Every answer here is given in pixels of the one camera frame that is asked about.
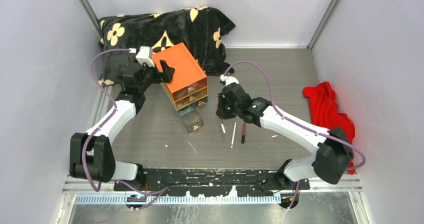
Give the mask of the white makeup pencil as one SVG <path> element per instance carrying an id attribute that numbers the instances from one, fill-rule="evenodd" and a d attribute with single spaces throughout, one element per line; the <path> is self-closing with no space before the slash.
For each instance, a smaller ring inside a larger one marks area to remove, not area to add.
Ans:
<path id="1" fill-rule="evenodd" d="M 236 130 L 237 130 L 237 122 L 234 122 L 234 124 L 233 124 L 233 130 L 232 130 L 232 136 L 231 136 L 231 144 L 230 144 L 230 148 L 231 149 L 234 148 Z"/>

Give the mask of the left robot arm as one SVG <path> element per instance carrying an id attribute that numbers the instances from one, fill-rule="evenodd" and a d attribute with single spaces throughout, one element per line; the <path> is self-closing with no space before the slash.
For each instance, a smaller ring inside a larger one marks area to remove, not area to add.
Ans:
<path id="1" fill-rule="evenodd" d="M 146 177 L 141 164 L 117 161 L 112 144 L 123 129 L 143 107 L 145 92 L 153 84 L 171 83 L 175 68 L 161 59 L 156 66 L 146 63 L 130 64 L 123 75 L 122 88 L 109 112 L 84 133 L 70 139 L 69 174 L 73 178 L 107 183 L 124 180 L 133 190 L 141 190 Z"/>

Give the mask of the orange drawer organizer box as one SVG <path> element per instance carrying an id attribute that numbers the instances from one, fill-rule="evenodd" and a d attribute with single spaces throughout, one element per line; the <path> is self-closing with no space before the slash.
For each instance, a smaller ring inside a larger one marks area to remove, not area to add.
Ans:
<path id="1" fill-rule="evenodd" d="M 208 78 L 184 43 L 155 53 L 152 59 L 160 72 L 163 71 L 160 65 L 162 60 L 175 69 L 172 81 L 164 83 L 162 87 L 176 110 L 183 110 L 194 103 L 206 103 L 204 98 L 208 96 Z"/>

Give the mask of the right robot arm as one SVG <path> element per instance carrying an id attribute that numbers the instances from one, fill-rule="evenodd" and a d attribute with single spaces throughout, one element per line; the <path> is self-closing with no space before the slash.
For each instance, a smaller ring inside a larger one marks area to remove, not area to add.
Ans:
<path id="1" fill-rule="evenodd" d="M 216 115 L 224 120 L 239 117 L 247 124 L 281 134 L 310 152 L 309 157 L 286 160 L 278 169 L 276 181 L 286 190 L 309 178 L 320 178 L 335 185 L 354 157 L 347 135 L 341 128 L 329 130 L 305 122 L 273 106 L 265 98 L 251 98 L 235 82 L 226 85 L 218 94 Z"/>

